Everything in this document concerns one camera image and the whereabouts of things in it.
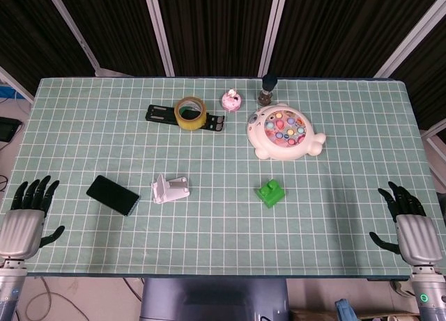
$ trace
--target packing tape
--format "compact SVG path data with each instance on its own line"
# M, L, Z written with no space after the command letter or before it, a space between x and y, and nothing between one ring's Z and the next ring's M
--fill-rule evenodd
M199 111L200 114L193 119L184 119L181 114L185 109ZM174 113L178 126L184 130L195 131L206 123L206 105L196 97L184 97L176 103Z

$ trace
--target green block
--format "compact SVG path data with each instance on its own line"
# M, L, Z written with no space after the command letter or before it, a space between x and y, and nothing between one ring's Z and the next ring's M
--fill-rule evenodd
M271 208L285 197L285 191L276 180L270 180L266 185L256 190L256 194L265 203L267 208Z

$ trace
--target table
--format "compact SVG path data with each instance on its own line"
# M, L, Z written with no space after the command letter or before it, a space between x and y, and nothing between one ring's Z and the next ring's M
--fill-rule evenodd
M225 113L237 88L243 105ZM23 180L61 181L45 233L62 237L27 264L32 274L141 276L408 276L399 256L368 232L396 241L376 191L392 180L413 192L445 225L406 88L397 81L281 79L274 102L305 114L328 139L318 157L260 161L246 135L259 79L54 78L40 83L13 170L4 214ZM223 132L189 132L147 122L149 104L202 98L226 115ZM188 198L154 204L151 183L186 176ZM105 175L141 195L130 217L89 198ZM272 209L254 190L269 179L286 190Z

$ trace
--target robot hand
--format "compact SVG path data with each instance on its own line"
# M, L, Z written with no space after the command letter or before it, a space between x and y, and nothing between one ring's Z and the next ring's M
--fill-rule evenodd
M42 237L43 225L59 181L53 182L45 192L50 176L29 185L23 182L14 195L10 211L5 215L0 231L0 256L11 260L26 260L34 256L39 248L56 241L65 226Z
M378 189L387 202L390 214L397 229L398 244L382 241L377 234L370 232L371 239L380 248L401 255L412 266L433 266L442 259L437 232L430 218L426 217L420 201L403 187L389 182L392 195Z

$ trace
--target black bracket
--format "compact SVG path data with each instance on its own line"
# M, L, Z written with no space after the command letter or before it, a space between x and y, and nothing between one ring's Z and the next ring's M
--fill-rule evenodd
M184 119L194 119L198 117L200 111L184 110L181 116ZM173 107L161 107L160 105L149 105L146 113L147 121L154 121L155 123L177 125ZM220 132L223 130L224 116L213 116L212 114L206 114L206 122L202 130Z

